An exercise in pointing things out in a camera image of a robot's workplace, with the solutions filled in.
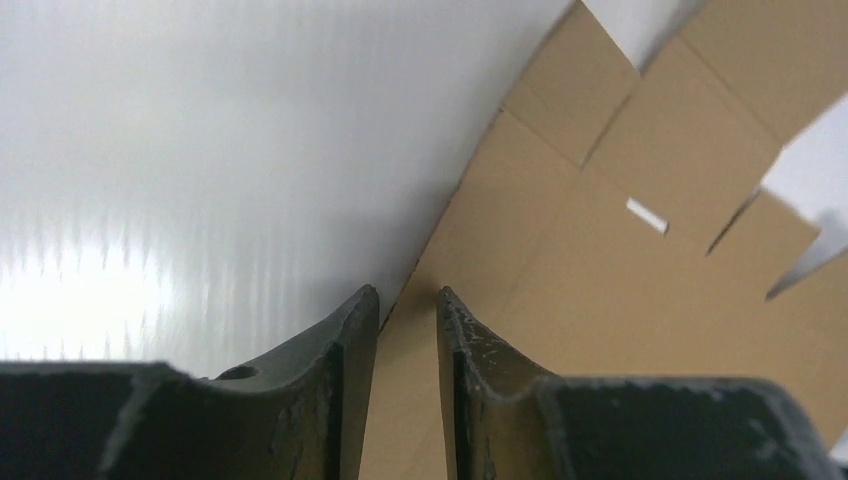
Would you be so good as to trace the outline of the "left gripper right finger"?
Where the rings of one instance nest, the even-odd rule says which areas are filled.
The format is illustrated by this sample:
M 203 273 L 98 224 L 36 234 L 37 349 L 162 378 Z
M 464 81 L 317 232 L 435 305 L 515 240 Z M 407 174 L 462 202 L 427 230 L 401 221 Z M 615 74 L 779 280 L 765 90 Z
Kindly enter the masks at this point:
M 439 291 L 452 479 L 838 479 L 806 412 L 750 377 L 560 376 Z

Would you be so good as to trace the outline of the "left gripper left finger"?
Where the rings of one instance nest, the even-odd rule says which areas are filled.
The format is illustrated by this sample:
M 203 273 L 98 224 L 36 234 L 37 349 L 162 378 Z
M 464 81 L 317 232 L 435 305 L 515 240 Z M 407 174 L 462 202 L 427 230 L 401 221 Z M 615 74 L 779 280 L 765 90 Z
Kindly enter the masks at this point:
M 355 479 L 379 297 L 214 379 L 164 362 L 5 362 L 5 479 Z

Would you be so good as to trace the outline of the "brown cardboard box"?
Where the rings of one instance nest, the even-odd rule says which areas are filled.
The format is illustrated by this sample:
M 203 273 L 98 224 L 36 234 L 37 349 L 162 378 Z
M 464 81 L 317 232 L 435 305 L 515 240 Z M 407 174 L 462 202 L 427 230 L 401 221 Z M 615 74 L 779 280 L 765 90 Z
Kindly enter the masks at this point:
M 847 91 L 843 1 L 708 1 L 638 70 L 575 2 L 504 98 L 379 340 L 360 475 L 444 479 L 436 298 L 568 376 L 765 378 L 847 425 L 847 257 L 759 184 Z

